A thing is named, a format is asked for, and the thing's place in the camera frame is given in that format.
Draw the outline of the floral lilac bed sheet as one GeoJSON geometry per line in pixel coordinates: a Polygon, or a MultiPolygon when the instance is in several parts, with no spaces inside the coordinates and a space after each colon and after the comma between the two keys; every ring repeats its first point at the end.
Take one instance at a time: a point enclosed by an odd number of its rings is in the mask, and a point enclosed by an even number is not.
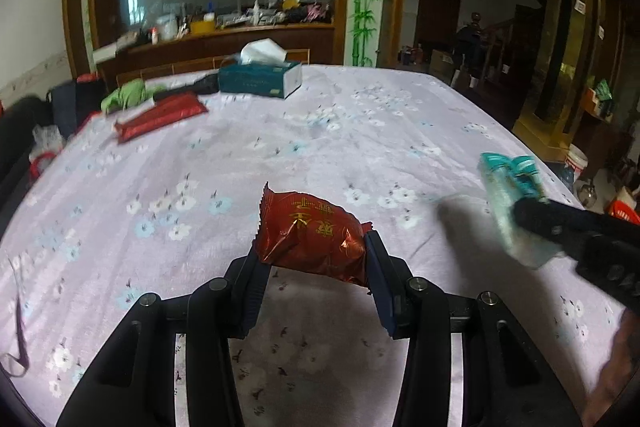
{"type": "Polygon", "coordinates": [[[334,239],[343,208],[444,291],[495,291],[584,406],[622,309],[567,257],[530,271],[503,251],[478,166],[527,154],[510,131],[398,70],[307,66],[284,100],[203,104],[124,144],[114,117],[93,118],[2,237],[1,365],[43,424],[142,295],[189,294],[247,253],[265,190],[292,194],[278,218],[312,239],[334,239]]]}

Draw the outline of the golden wooden column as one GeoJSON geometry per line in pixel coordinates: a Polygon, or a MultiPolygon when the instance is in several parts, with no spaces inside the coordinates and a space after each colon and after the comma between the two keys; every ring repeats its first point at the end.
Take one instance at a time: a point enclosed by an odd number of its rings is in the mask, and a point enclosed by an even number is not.
{"type": "Polygon", "coordinates": [[[547,0],[533,86],[513,132],[544,161],[564,159],[602,49],[606,0],[547,0]]]}

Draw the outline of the green cloth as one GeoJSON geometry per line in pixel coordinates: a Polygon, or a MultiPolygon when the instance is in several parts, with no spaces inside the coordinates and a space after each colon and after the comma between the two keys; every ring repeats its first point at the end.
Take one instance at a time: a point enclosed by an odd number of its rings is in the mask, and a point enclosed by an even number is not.
{"type": "Polygon", "coordinates": [[[101,102],[101,110],[105,115],[108,115],[120,110],[137,107],[153,98],[154,94],[166,90],[167,87],[163,83],[147,84],[143,79],[134,79],[124,83],[107,95],[101,102]]]}

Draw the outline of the teal snack packet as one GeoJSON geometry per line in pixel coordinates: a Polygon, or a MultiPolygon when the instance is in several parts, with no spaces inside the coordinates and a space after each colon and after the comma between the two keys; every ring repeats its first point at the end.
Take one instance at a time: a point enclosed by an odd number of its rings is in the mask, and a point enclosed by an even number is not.
{"type": "Polygon", "coordinates": [[[515,221],[515,204],[521,199],[532,198],[536,202],[547,199],[535,159],[483,153],[478,170],[506,253],[529,269],[539,269],[559,254],[558,246],[525,230],[515,221]]]}

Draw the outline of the red plastic mesh basket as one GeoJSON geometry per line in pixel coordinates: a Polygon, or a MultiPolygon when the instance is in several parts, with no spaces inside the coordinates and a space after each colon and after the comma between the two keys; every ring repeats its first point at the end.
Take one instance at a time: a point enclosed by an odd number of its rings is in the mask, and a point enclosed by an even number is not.
{"type": "Polygon", "coordinates": [[[640,216],[638,213],[627,205],[626,202],[622,202],[621,200],[613,200],[613,202],[608,205],[606,213],[611,217],[624,220],[633,225],[640,225],[640,216]]]}

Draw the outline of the white plastic bucket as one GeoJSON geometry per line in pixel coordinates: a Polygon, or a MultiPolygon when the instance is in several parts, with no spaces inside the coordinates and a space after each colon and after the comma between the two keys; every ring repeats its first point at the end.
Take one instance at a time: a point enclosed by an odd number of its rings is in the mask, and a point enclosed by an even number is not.
{"type": "Polygon", "coordinates": [[[565,165],[570,169],[573,177],[573,183],[575,183],[587,168],[588,157],[582,150],[579,150],[577,146],[570,144],[565,156],[565,165]]]}

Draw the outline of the red flat package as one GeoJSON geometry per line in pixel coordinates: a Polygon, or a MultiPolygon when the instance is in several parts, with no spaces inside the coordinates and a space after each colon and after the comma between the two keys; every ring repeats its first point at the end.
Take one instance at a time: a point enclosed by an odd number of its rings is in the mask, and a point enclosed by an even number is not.
{"type": "Polygon", "coordinates": [[[206,114],[208,109],[192,92],[163,98],[139,116],[125,122],[116,122],[114,130],[119,143],[126,143],[154,130],[178,121],[206,114]]]}

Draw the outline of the dark red snack packet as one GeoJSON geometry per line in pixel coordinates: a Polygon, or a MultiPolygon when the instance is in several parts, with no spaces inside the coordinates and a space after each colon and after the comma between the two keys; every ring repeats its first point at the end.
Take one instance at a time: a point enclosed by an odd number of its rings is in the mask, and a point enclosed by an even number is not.
{"type": "Polygon", "coordinates": [[[266,186],[254,245],[261,262],[366,286],[364,234],[370,222],[317,196],[266,186]]]}

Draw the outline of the teal tissue box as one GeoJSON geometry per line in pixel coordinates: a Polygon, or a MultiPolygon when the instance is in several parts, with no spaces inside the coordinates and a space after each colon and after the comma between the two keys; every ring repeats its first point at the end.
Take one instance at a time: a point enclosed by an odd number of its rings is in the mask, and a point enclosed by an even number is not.
{"type": "Polygon", "coordinates": [[[302,63],[286,58],[286,51],[271,39],[247,43],[230,64],[218,70],[219,91],[284,100],[303,82],[302,63]]]}

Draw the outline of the metal kettle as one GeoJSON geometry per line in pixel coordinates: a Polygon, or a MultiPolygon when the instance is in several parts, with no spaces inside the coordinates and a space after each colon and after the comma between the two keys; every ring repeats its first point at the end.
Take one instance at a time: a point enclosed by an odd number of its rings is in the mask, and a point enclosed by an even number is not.
{"type": "Polygon", "coordinates": [[[586,181],[578,188],[577,198],[582,204],[582,207],[586,209],[590,209],[594,206],[598,200],[598,194],[593,180],[586,181]]]}

